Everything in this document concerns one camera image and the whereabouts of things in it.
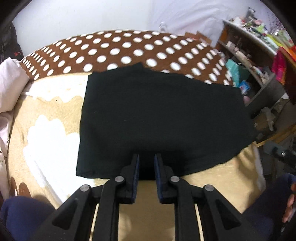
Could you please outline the person's right hand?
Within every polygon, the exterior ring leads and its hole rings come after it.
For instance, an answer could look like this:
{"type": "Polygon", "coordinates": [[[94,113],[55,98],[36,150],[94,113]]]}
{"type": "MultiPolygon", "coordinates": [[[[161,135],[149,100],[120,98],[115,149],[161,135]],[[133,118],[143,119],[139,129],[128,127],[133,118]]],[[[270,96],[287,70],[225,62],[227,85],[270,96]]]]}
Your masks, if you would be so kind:
{"type": "Polygon", "coordinates": [[[293,210],[293,205],[295,203],[295,183],[293,183],[290,188],[292,190],[292,194],[289,196],[289,198],[287,200],[287,207],[286,207],[285,213],[282,217],[283,223],[290,221],[290,219],[292,218],[292,216],[295,212],[293,210]]]}

